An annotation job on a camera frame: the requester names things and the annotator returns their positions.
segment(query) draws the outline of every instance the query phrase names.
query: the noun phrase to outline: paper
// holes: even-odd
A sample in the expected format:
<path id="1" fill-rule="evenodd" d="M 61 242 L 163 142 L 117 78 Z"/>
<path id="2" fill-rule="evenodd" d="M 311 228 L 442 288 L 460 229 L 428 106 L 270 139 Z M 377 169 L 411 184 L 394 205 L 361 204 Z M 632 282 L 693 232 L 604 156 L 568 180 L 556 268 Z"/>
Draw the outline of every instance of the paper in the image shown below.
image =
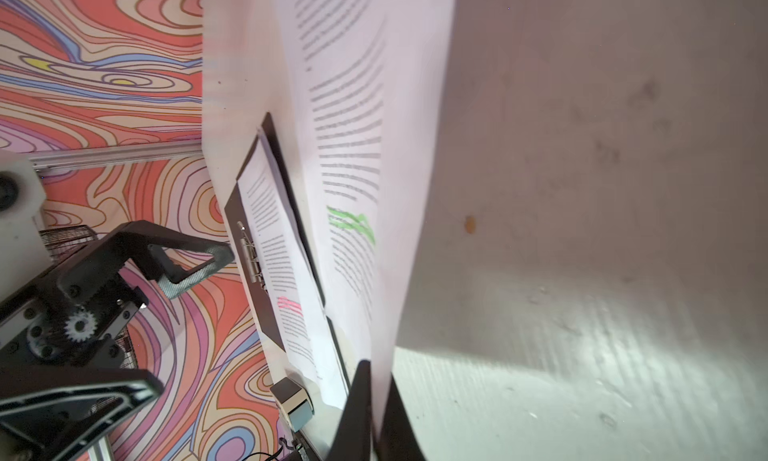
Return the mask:
<path id="1" fill-rule="evenodd" d="M 276 0 L 326 312 L 372 360 L 377 425 L 426 206 L 453 3 Z"/>
<path id="2" fill-rule="evenodd" d="M 254 236 L 267 293 L 270 295 L 288 361 L 315 381 L 325 404 L 343 408 L 341 375 L 320 294 L 300 243 L 296 219 L 263 133 L 238 186 Z"/>

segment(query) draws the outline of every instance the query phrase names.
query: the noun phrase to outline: white gear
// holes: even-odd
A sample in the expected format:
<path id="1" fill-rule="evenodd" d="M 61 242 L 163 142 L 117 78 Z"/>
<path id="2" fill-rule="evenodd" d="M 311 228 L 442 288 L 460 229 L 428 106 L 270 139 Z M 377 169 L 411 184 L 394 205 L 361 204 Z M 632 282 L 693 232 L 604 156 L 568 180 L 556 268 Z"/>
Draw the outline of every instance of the white gear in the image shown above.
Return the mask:
<path id="1" fill-rule="evenodd" d="M 82 343 L 96 334 L 96 317 L 90 311 L 81 310 L 71 314 L 64 324 L 64 333 L 69 341 Z"/>

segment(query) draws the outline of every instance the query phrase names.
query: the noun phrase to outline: colorful swirl pattern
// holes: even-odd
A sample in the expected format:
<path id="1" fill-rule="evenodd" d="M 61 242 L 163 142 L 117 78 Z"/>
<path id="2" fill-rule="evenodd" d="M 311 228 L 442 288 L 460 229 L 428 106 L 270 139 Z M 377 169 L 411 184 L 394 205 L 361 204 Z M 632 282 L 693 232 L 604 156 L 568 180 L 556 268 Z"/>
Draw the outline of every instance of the colorful swirl pattern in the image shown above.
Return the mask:
<path id="1" fill-rule="evenodd" d="M 0 0 L 0 148 L 198 140 L 202 0 Z"/>
<path id="2" fill-rule="evenodd" d="M 226 240 L 200 158 L 84 169 L 44 184 L 49 227 L 86 224 L 107 233 L 146 219 Z M 200 262 L 186 251 L 170 255 L 187 267 Z M 116 459 L 237 461 L 277 451 L 272 380 L 236 265 L 170 301 L 134 267 L 123 275 L 149 296 L 129 331 L 139 365 L 159 377 L 165 393 L 112 432 Z"/>

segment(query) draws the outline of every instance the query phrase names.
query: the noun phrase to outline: metal clip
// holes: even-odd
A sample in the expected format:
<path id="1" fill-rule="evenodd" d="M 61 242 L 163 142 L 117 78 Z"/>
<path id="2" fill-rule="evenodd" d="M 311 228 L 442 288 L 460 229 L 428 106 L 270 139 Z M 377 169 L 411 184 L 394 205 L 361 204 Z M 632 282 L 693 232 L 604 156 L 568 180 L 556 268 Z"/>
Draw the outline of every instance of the metal clip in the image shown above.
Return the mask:
<path id="1" fill-rule="evenodd" d="M 243 237 L 240 239 L 240 246 L 243 247 L 243 252 L 247 258 L 245 265 L 248 268 L 248 275 L 251 283 L 259 283 L 261 289 L 266 291 L 266 285 L 264 284 L 264 275 L 261 272 L 261 265 L 259 265 L 259 259 L 256 257 L 256 245 L 248 238 L 245 232 L 245 226 L 243 222 L 237 222 L 237 226 L 240 227 L 240 234 Z"/>

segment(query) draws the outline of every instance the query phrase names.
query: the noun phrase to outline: cable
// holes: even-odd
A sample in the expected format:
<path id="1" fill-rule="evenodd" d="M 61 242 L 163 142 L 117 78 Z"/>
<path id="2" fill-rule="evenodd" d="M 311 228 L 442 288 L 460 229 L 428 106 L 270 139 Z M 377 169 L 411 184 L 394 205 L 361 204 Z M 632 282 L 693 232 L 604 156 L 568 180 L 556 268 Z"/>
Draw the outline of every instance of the cable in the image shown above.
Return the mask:
<path id="1" fill-rule="evenodd" d="M 257 456 L 257 455 L 260 455 L 260 454 L 263 454 L 264 456 L 269 456 L 268 458 L 264 458 L 264 461 L 274 461 L 274 459 L 277 459 L 277 456 L 279 456 L 280 453 L 282 453 L 282 452 L 283 452 L 283 447 L 280 447 L 280 449 L 277 450 L 277 453 L 274 453 L 274 454 L 262 453 L 261 451 L 257 451 L 255 453 L 251 453 L 248 456 L 244 457 L 243 461 L 245 461 L 246 459 L 248 459 L 251 456 Z"/>

